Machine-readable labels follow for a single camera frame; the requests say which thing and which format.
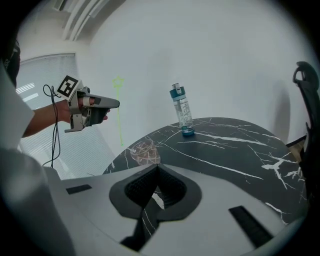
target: transparent water bottle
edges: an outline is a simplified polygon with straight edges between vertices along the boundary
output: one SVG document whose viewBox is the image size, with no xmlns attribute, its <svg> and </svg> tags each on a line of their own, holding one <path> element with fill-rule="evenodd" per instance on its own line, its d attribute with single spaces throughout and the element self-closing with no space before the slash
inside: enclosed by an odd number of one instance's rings
<svg viewBox="0 0 320 256">
<path fill-rule="evenodd" d="M 172 85 L 170 95 L 173 100 L 176 114 L 178 116 L 182 135 L 190 136 L 194 134 L 194 123 L 192 121 L 185 88 L 183 86 L 180 87 L 179 83 L 175 83 Z"/>
</svg>

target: white venetian blind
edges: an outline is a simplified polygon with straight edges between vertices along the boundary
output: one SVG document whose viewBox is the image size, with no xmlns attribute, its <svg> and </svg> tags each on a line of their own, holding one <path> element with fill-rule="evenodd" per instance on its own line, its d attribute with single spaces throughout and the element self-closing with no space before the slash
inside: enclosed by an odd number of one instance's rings
<svg viewBox="0 0 320 256">
<path fill-rule="evenodd" d="M 57 89 L 66 75 L 79 77 L 75 54 L 55 54 L 23 61 L 20 64 L 16 91 L 31 109 L 42 108 L 51 104 L 51 98 L 43 93 L 43 86 L 47 84 Z M 115 158 L 95 125 L 82 131 L 65 133 L 70 125 L 59 122 L 58 128 L 61 154 L 53 162 L 53 167 L 61 179 L 101 175 Z M 35 158 L 41 165 L 50 160 L 53 129 L 54 125 L 51 125 L 33 136 L 23 138 L 20 142 L 22 152 Z M 58 152 L 57 141 L 55 156 Z"/>
</svg>

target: chair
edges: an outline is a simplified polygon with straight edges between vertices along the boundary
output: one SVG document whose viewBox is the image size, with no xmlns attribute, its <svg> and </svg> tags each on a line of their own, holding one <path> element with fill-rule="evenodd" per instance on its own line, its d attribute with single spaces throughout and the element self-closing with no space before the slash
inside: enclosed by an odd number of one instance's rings
<svg viewBox="0 0 320 256">
<path fill-rule="evenodd" d="M 315 69 L 305 61 L 296 63 L 298 68 L 293 74 L 293 82 L 302 94 L 310 119 L 310 127 L 306 123 L 307 136 L 300 152 L 300 167 L 305 177 L 306 194 L 310 204 L 318 200 L 320 171 L 320 99 L 317 93 L 319 78 Z M 302 80 L 297 79 L 301 72 Z"/>
</svg>

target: glass cup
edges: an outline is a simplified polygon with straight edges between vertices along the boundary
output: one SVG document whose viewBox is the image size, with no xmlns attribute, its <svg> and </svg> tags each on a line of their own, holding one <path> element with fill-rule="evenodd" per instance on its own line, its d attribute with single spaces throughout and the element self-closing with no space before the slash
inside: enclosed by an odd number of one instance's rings
<svg viewBox="0 0 320 256">
<path fill-rule="evenodd" d="M 151 139 L 146 139 L 135 144 L 130 154 L 140 166 L 160 163 L 160 155 Z"/>
</svg>

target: table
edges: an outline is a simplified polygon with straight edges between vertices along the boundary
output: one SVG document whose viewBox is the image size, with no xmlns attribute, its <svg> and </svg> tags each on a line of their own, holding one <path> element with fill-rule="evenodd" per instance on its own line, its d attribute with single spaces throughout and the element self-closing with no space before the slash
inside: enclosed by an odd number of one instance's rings
<svg viewBox="0 0 320 256">
<path fill-rule="evenodd" d="M 178 123 L 142 137 L 118 155 L 103 174 L 137 167 L 130 149 L 150 139 L 163 164 L 227 180 L 271 207 L 285 225 L 297 218 L 307 204 L 305 182 L 296 159 L 279 138 L 238 119 L 206 117 L 194 119 L 193 123 L 195 134 L 189 137 L 182 136 Z M 162 207 L 157 188 L 143 213 L 146 234 L 154 232 L 148 211 Z"/>
</svg>

